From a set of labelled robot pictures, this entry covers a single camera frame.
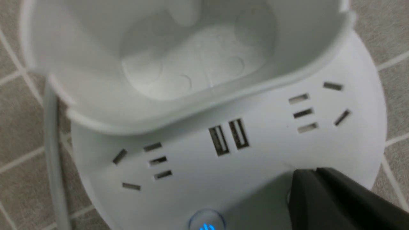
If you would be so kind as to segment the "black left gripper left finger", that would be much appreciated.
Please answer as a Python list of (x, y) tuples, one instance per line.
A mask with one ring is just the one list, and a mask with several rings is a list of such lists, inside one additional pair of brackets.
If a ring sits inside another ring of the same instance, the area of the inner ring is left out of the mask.
[(318, 173), (294, 171), (288, 210), (293, 230), (355, 230), (339, 200)]

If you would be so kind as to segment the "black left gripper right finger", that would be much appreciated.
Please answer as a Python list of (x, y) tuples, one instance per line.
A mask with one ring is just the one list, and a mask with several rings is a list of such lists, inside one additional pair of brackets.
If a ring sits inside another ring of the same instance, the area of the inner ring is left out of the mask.
[(364, 230), (408, 230), (408, 212), (333, 168), (317, 168), (342, 208)]

